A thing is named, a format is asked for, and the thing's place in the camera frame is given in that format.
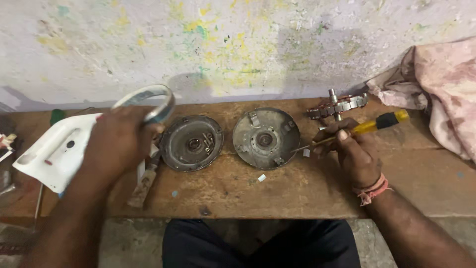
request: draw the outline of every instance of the black pants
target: black pants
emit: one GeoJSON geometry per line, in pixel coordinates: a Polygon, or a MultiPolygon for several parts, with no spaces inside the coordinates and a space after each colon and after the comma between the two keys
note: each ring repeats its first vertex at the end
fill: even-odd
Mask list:
{"type": "Polygon", "coordinates": [[[360,267],[345,220],[297,220],[245,258],[201,220],[172,220],[165,230],[164,268],[360,267]]]}

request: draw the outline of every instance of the concrete floor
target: concrete floor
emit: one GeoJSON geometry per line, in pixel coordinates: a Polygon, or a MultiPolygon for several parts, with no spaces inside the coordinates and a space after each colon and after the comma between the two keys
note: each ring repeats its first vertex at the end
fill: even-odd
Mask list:
{"type": "MultiPolygon", "coordinates": [[[[476,258],[476,218],[434,220],[476,258]]],[[[348,222],[354,232],[363,268],[396,267],[383,237],[371,220],[355,219],[348,222]]],[[[206,223],[232,246],[250,254],[261,243],[283,230],[289,222],[206,220],[206,223]]],[[[99,267],[162,267],[162,238],[166,225],[166,220],[163,219],[108,219],[102,234],[99,267]]],[[[5,239],[5,227],[0,226],[0,242],[5,239]]],[[[0,256],[0,268],[16,267],[19,259],[17,256],[0,256]]]]}

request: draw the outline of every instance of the white wall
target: white wall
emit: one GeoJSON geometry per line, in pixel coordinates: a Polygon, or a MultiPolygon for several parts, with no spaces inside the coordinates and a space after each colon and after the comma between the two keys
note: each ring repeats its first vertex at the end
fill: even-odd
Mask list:
{"type": "Polygon", "coordinates": [[[179,103],[327,96],[475,34],[474,0],[2,1],[0,111],[111,106],[154,83],[179,103]]]}

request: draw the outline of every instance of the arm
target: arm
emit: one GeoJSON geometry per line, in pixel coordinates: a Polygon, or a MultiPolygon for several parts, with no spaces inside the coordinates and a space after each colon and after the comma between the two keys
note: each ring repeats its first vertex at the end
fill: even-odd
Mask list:
{"type": "Polygon", "coordinates": [[[150,151],[162,125],[142,125],[150,109],[120,107],[98,119],[81,168],[51,213],[37,243],[20,267],[94,267],[104,208],[117,179],[150,151]]]}
{"type": "MultiPolygon", "coordinates": [[[[358,123],[346,118],[321,131],[322,140],[337,135],[336,142],[315,149],[320,156],[337,150],[339,163],[355,188],[372,186],[380,177],[381,161],[373,135],[350,137],[341,130],[358,123]]],[[[476,267],[476,262],[440,226],[425,217],[399,193],[386,190],[364,206],[374,220],[399,267],[476,267]]]]}

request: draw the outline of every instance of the wooden table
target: wooden table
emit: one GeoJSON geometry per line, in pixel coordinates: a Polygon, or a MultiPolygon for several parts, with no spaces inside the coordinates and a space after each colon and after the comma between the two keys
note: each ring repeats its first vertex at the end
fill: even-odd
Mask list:
{"type": "MultiPolygon", "coordinates": [[[[207,168],[179,173],[162,164],[143,211],[125,205],[137,181],[126,174],[108,199],[108,216],[173,218],[353,218],[366,217],[359,200],[349,191],[334,156],[324,160],[304,158],[302,153],[287,165],[260,171],[236,154],[232,131],[238,118],[258,107],[275,107],[290,114],[301,131],[301,144],[309,144],[320,124],[303,114],[321,99],[253,101],[216,104],[186,104],[174,116],[203,114],[223,128],[225,143],[221,155],[207,168]],[[258,181],[265,174],[267,179],[258,181]]],[[[94,109],[88,113],[103,112],[94,109]]],[[[396,110],[371,98],[363,109],[344,113],[359,122],[396,110]]],[[[376,133],[384,163],[383,172],[399,190],[427,216],[476,216],[476,171],[443,149],[428,128],[427,116],[410,111],[409,123],[376,133]]],[[[23,139],[19,155],[48,128],[50,112],[11,113],[17,133],[23,139]]],[[[13,172],[19,190],[0,196],[0,217],[6,222],[33,218],[40,184],[18,171],[13,172]]],[[[58,201],[45,188],[41,216],[47,216],[58,201]]]]}

